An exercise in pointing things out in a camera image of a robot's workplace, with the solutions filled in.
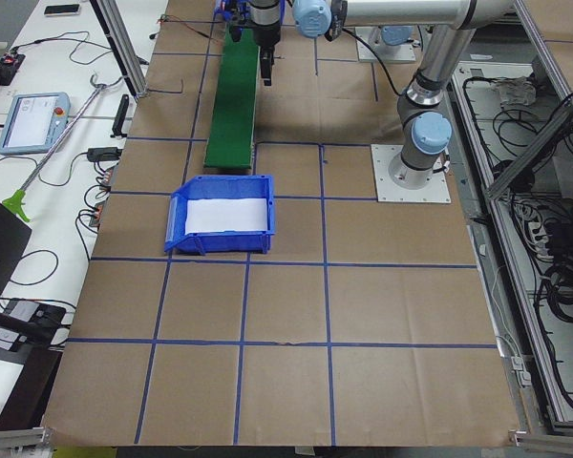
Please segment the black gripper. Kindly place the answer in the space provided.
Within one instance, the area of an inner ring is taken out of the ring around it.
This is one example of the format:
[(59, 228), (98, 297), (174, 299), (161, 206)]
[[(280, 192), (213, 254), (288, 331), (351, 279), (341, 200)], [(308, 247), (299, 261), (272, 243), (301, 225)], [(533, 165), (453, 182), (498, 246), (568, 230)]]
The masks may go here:
[(251, 0), (253, 37), (260, 48), (260, 75), (265, 86), (272, 85), (274, 46), (280, 41), (282, 5), (279, 0)]

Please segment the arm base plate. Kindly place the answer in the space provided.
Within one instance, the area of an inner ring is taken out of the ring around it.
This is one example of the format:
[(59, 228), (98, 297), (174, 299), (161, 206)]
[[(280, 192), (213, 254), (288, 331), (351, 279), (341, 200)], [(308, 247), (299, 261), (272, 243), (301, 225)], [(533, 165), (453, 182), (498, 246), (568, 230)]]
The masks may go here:
[(381, 203), (450, 204), (446, 173), (440, 159), (428, 171), (416, 171), (401, 160), (401, 150), (401, 145), (371, 145), (377, 200)]
[(377, 26), (356, 27), (354, 30), (357, 37), (367, 43), (383, 62), (388, 64), (405, 64), (415, 62), (416, 57), (414, 54), (412, 37), (408, 43), (400, 46), (373, 44), (370, 40), (370, 36), (372, 29), (375, 27)]

